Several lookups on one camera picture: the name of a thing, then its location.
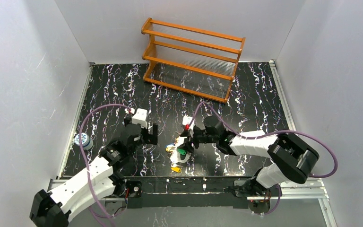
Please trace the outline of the silver metal keyring plate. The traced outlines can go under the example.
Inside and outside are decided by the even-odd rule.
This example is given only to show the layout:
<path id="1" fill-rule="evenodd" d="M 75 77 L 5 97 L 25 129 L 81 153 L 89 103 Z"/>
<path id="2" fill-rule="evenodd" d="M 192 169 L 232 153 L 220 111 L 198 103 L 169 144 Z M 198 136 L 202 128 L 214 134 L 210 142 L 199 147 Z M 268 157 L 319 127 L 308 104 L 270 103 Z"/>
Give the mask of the silver metal keyring plate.
<path id="1" fill-rule="evenodd" d="M 174 151 L 172 152 L 171 156 L 170 156 L 170 161 L 172 163 L 176 163 L 176 164 L 183 164 L 183 163 L 186 163 L 191 154 L 187 153 L 187 155 L 181 155 L 177 149 L 178 149 L 178 138 L 176 139 L 176 142 L 173 143 L 173 147 L 174 147 Z"/>

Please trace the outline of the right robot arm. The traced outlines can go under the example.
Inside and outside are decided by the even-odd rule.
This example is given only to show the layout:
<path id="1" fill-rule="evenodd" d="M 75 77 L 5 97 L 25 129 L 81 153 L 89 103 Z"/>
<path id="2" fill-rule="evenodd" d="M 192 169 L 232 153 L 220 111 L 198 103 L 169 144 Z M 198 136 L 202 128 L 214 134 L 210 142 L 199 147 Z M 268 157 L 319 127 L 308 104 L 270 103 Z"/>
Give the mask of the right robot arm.
<path id="1" fill-rule="evenodd" d="M 237 134 L 228 130 L 214 115 L 203 120 L 203 129 L 190 126 L 190 117 L 184 120 L 184 131 L 175 143 L 176 152 L 181 157 L 192 154 L 200 144 L 215 144 L 226 155 L 267 157 L 273 161 L 258 170 L 250 180 L 236 185 L 234 188 L 240 192 L 260 193 L 288 180 L 303 184 L 319 159 L 317 151 L 290 132 L 271 136 L 266 136 L 263 131 Z"/>

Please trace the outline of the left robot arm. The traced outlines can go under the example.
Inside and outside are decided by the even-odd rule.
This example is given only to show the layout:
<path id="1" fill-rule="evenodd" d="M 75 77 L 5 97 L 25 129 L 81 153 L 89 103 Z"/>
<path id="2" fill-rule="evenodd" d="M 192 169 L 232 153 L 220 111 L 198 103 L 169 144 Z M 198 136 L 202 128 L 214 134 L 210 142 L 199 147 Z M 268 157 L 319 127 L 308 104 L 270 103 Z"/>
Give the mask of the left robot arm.
<path id="1" fill-rule="evenodd" d="M 83 210 L 97 200 L 126 190 L 119 172 L 145 144 L 157 145 L 158 125 L 148 131 L 147 122 L 137 115 L 126 117 L 125 126 L 86 168 L 65 183 L 34 196 L 29 218 L 37 227 L 67 227 Z"/>

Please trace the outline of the yellow key tag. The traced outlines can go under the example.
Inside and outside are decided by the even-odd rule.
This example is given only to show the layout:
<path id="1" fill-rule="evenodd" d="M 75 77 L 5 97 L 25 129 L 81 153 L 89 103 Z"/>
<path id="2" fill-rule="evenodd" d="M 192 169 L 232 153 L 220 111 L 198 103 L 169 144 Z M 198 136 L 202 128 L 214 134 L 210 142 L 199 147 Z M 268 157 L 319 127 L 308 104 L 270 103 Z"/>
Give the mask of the yellow key tag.
<path id="1" fill-rule="evenodd" d="M 179 167 L 171 167 L 171 170 L 172 170 L 173 172 L 176 172 L 176 173 L 181 173 L 181 172 L 182 172 L 182 169 L 181 169 L 181 168 L 179 168 Z"/>

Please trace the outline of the green key tag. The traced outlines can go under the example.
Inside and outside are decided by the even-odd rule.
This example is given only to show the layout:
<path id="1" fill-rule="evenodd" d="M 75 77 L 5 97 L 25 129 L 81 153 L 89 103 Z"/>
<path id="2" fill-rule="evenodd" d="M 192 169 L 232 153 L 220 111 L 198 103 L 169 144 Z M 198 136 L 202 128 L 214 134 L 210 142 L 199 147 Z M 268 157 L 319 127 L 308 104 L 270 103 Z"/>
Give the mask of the green key tag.
<path id="1" fill-rule="evenodd" d="M 181 148 L 178 148 L 177 151 L 181 154 L 181 155 L 186 155 L 187 151 L 181 149 Z"/>

